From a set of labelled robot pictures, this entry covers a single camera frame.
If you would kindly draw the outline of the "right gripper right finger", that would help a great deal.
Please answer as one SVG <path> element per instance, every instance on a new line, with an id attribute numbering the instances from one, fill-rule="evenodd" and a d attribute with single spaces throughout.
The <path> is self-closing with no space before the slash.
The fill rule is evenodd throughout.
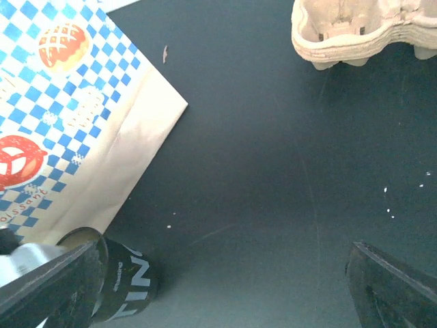
<path id="1" fill-rule="evenodd" d="M 435 327 L 436 277 L 365 242 L 345 267 L 361 327 Z"/>

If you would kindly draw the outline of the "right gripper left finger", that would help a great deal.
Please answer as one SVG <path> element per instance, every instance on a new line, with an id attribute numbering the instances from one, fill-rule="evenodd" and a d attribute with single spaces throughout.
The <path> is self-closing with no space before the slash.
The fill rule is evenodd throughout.
<path id="1" fill-rule="evenodd" d="M 101 284 L 95 241 L 21 245 L 1 256 L 1 326 L 89 327 Z"/>

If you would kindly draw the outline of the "black printed coffee cup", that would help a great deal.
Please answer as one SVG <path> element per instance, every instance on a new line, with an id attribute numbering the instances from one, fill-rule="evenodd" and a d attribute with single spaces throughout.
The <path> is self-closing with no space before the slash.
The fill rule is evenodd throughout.
<path id="1" fill-rule="evenodd" d="M 158 270 L 140 251 L 115 242 L 91 227 L 77 228 L 57 243 L 68 250 L 96 241 L 104 280 L 92 322 L 103 323 L 142 312 L 156 296 Z"/>

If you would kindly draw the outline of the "checkered pastry paper bag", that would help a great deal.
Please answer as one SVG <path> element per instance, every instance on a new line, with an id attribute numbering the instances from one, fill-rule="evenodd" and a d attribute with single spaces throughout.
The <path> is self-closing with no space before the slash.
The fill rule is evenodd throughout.
<path id="1" fill-rule="evenodd" d="M 104 232 L 187 105 L 99 1 L 2 1 L 1 225 Z"/>

